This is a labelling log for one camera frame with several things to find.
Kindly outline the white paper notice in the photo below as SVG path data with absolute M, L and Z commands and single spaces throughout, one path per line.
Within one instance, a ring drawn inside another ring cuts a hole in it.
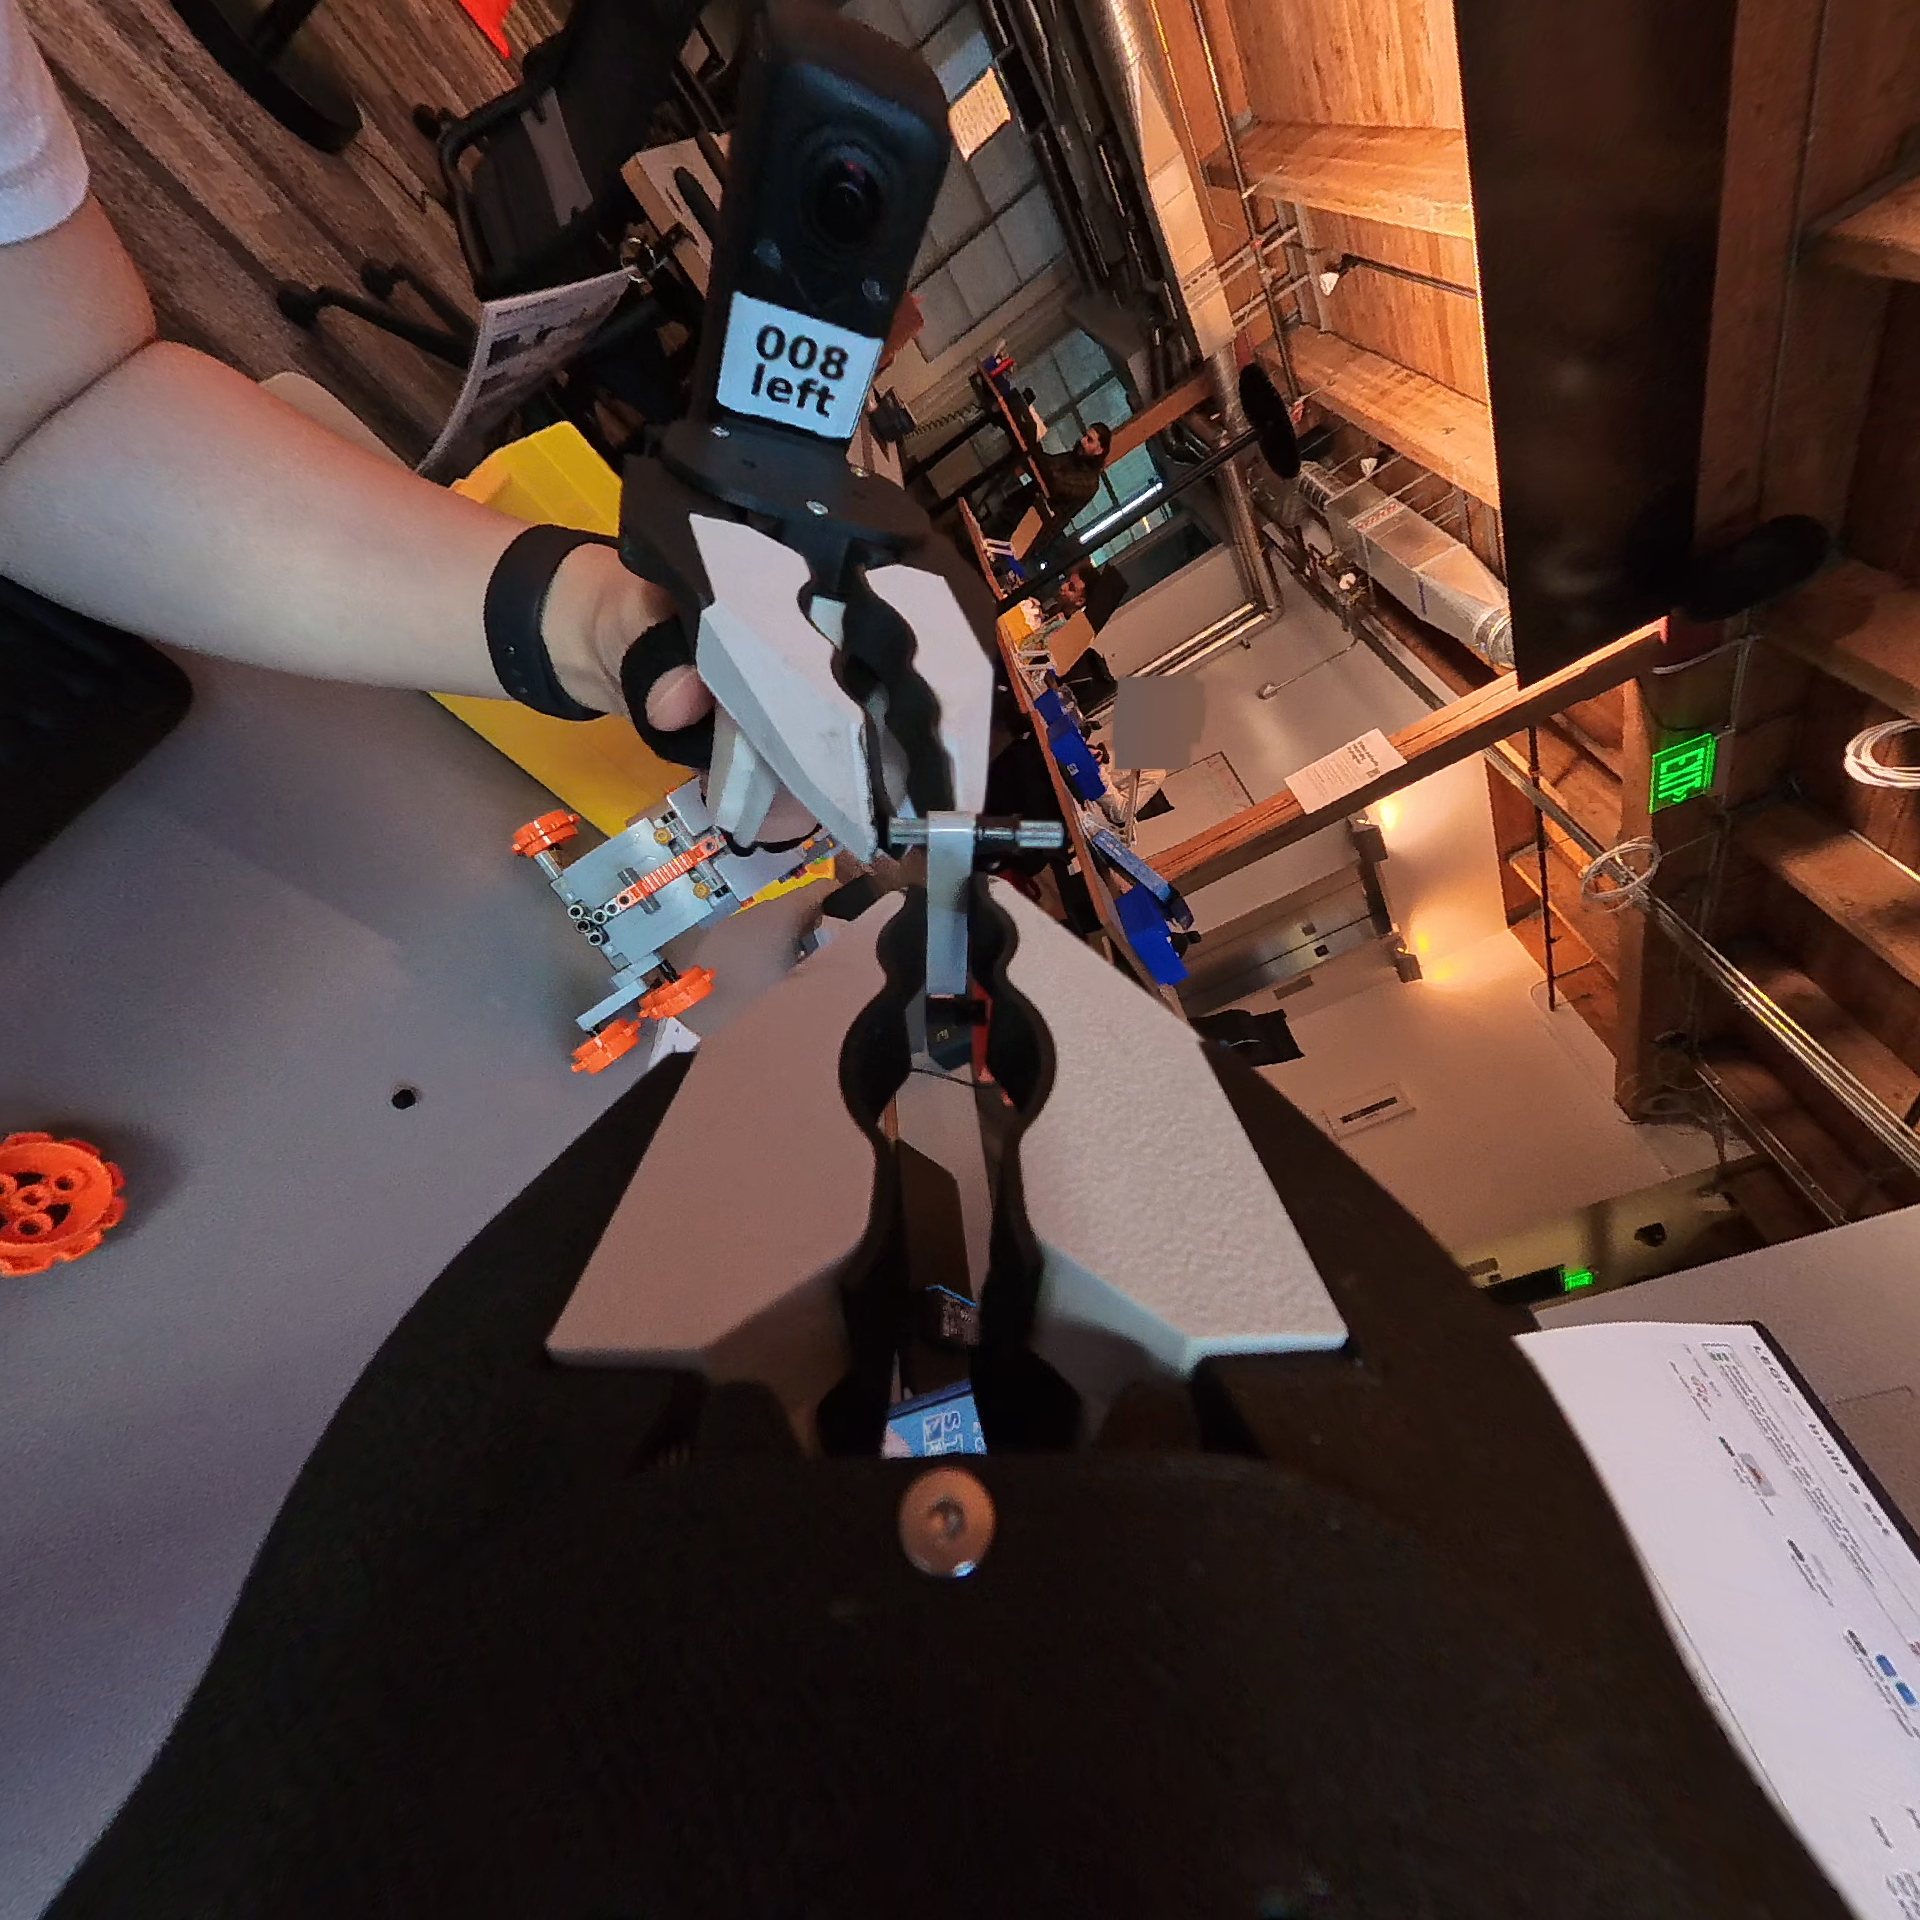
M 1377 728 L 1367 728 L 1365 733 L 1334 747 L 1331 754 L 1292 773 L 1285 786 L 1301 812 L 1310 814 L 1349 799 L 1365 786 L 1395 775 L 1404 766 L 1406 758 L 1397 749 L 1395 740 Z

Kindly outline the person's left forearm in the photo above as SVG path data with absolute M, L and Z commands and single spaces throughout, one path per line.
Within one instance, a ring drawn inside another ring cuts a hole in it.
M 126 634 L 496 699 L 485 600 L 512 536 L 177 344 L 80 386 L 4 373 L 1 572 Z

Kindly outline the black wristband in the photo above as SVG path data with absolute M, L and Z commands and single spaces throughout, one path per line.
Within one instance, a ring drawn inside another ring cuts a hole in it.
M 582 546 L 612 546 L 608 535 L 532 523 L 496 560 L 485 597 L 486 651 L 508 699 L 561 723 L 604 714 L 575 702 L 560 682 L 543 639 L 543 605 L 560 564 Z

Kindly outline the white shirt sleeve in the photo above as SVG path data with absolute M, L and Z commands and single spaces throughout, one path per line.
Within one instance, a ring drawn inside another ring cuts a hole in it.
M 88 167 L 53 71 L 19 3 L 1 3 L 1 245 L 22 245 L 71 219 Z

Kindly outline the white printed instruction sheet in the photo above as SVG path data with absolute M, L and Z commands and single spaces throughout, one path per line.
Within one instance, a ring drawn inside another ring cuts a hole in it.
M 1734 1751 L 1853 1916 L 1918 1916 L 1918 1566 L 1757 1324 L 1521 1332 Z

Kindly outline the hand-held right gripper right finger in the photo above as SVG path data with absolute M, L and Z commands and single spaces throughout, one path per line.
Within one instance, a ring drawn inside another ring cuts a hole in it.
M 1339 1351 L 1227 1059 L 997 880 L 969 936 L 1007 1106 L 969 1363 L 987 1446 L 1072 1448 L 1088 1407 L 1207 1359 Z

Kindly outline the grey toy beam with axle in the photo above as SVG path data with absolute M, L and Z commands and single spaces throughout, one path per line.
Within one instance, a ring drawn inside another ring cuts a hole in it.
M 972 1060 L 974 1013 L 969 992 L 969 901 L 975 858 L 1001 853 L 1057 853 L 1057 821 L 977 815 L 939 810 L 897 814 L 885 824 L 894 853 L 926 855 L 926 967 L 916 1013 L 907 1020 L 915 1064 L 960 1071 Z

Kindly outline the diagonal wooden beam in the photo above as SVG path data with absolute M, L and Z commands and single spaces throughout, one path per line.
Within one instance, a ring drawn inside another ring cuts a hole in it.
M 1183 893 L 1224 880 L 1455 762 L 1480 754 L 1505 736 L 1633 678 L 1649 668 L 1667 630 L 1668 619 L 1660 616 L 1528 685 L 1503 675 L 1387 736 L 1384 744 L 1398 754 L 1397 763 L 1371 749 L 1371 775 L 1334 775 L 1334 791 L 1311 802 L 1303 802 L 1286 786 L 1276 798 L 1167 848 L 1159 858 L 1159 872 Z

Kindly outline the silver ventilation duct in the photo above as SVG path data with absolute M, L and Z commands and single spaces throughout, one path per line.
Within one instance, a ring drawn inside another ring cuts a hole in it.
M 1241 373 L 1332 478 L 1367 478 L 1499 582 L 1493 389 L 1448 3 L 1079 4 L 1139 160 L 1195 370 Z

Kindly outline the orange toy gear wheel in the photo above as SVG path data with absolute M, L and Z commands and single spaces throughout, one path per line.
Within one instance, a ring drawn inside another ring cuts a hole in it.
M 102 1245 L 126 1216 L 126 1174 L 77 1138 L 1 1140 L 1 1275 L 31 1277 Z

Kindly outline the yellow plastic bin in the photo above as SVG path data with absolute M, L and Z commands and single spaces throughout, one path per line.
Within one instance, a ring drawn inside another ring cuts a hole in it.
M 617 475 L 572 422 L 488 452 L 447 488 L 517 520 L 617 535 Z M 623 831 L 693 780 L 687 768 L 657 758 L 617 716 L 572 725 L 508 702 L 435 699 L 536 780 L 555 804 L 604 834 Z

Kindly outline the black office chair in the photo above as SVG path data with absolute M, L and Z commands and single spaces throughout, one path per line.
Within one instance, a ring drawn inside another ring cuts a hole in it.
M 702 3 L 577 3 L 519 82 L 439 133 L 477 301 L 608 272 L 632 215 L 622 167 L 675 96 Z

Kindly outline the dark pillar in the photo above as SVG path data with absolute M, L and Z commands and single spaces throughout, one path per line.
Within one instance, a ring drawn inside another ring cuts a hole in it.
M 1696 528 L 1733 3 L 1457 3 L 1521 685 L 1676 605 Z

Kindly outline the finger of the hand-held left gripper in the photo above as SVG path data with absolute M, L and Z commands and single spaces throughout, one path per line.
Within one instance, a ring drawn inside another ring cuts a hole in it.
M 836 645 L 801 605 L 807 560 L 744 520 L 693 514 L 687 531 L 711 589 L 694 666 L 718 704 L 712 824 L 740 845 L 759 843 L 787 792 L 846 853 L 872 860 L 894 814 L 880 731 L 835 676 Z
M 897 814 L 987 810 L 989 639 L 942 572 L 862 570 L 863 858 Z

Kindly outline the person's left hand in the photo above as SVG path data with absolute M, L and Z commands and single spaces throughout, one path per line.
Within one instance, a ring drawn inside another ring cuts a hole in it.
M 608 543 L 581 543 L 560 563 L 541 611 L 541 638 L 566 694 L 637 728 L 678 733 L 711 719 L 715 699 L 691 656 L 625 661 L 647 634 L 687 635 L 670 591 L 625 570 Z

